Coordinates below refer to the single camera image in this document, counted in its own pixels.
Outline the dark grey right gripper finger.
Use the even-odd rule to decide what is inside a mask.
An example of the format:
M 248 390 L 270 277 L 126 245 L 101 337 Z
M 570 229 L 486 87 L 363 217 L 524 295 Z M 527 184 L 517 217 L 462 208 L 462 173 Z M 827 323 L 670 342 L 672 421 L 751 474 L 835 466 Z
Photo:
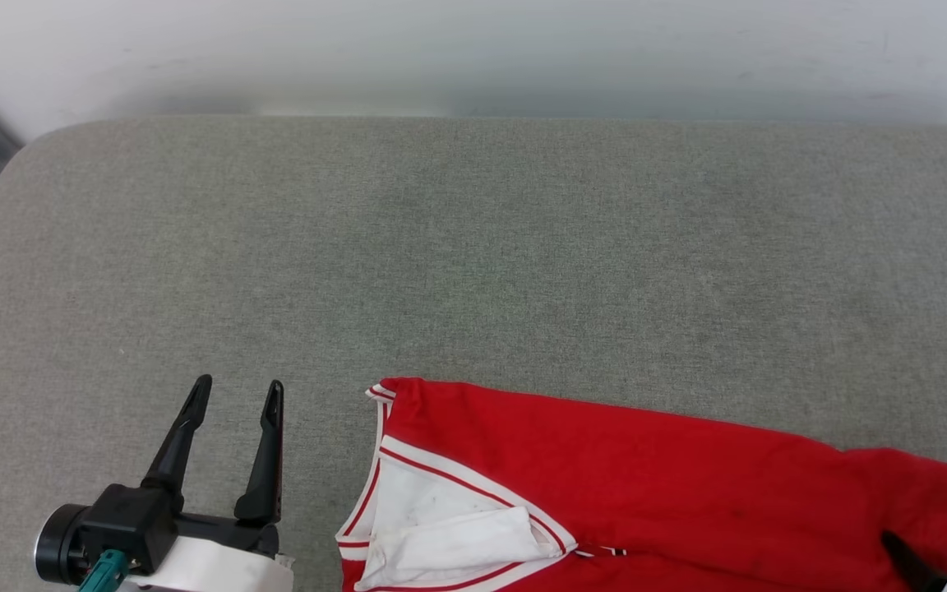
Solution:
M 897 533 L 883 531 L 880 533 L 880 543 L 887 552 L 891 565 L 910 591 L 943 591 L 946 588 L 947 571 L 935 568 Z

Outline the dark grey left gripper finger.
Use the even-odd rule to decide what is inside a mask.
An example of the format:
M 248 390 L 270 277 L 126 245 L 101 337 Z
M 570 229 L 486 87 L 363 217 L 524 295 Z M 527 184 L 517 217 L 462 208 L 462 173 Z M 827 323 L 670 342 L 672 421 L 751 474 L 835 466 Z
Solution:
M 247 491 L 234 503 L 234 517 L 247 525 L 273 525 L 281 518 L 284 386 L 273 380 L 260 416 L 261 437 Z
M 189 453 L 198 428 L 206 418 L 210 391 L 213 389 L 213 377 L 200 375 L 194 382 L 187 400 L 170 426 L 168 435 L 151 462 L 146 476 L 142 479 L 143 488 L 162 488 L 172 496 L 180 496 L 184 477 L 187 475 Z

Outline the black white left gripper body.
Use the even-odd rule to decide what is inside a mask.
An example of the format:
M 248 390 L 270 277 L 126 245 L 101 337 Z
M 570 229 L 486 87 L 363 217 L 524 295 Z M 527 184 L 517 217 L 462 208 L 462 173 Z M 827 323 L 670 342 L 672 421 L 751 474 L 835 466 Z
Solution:
M 80 525 L 90 553 L 118 551 L 136 565 L 135 591 L 289 591 L 293 570 L 279 555 L 279 489 L 251 486 L 233 518 L 177 512 L 162 488 L 109 486 Z

